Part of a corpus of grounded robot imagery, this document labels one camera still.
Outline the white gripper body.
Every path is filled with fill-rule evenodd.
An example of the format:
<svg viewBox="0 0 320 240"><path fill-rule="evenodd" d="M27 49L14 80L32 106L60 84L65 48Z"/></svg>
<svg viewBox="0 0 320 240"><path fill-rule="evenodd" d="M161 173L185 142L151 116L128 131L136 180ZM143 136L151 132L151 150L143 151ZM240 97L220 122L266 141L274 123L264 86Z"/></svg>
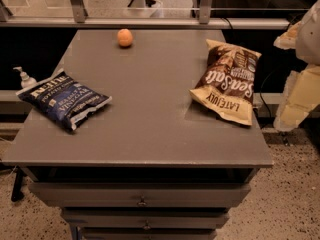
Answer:
<svg viewBox="0 0 320 240"><path fill-rule="evenodd" d="M296 38L296 56L308 64L320 65L320 0L301 20Z"/></svg>

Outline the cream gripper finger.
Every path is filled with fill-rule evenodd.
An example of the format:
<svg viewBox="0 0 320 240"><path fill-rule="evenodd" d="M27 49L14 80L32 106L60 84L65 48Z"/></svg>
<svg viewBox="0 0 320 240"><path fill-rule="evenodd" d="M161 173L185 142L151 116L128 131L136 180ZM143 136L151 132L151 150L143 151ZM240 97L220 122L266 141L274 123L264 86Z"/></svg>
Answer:
<svg viewBox="0 0 320 240"><path fill-rule="evenodd" d="M296 38L298 35L298 30L301 25L301 22L297 22L294 25L291 25L289 29L278 36L273 45L279 49L288 50L296 48Z"/></svg>
<svg viewBox="0 0 320 240"><path fill-rule="evenodd" d="M286 80L273 126L289 132L320 104L320 66L309 64L303 71L291 71Z"/></svg>

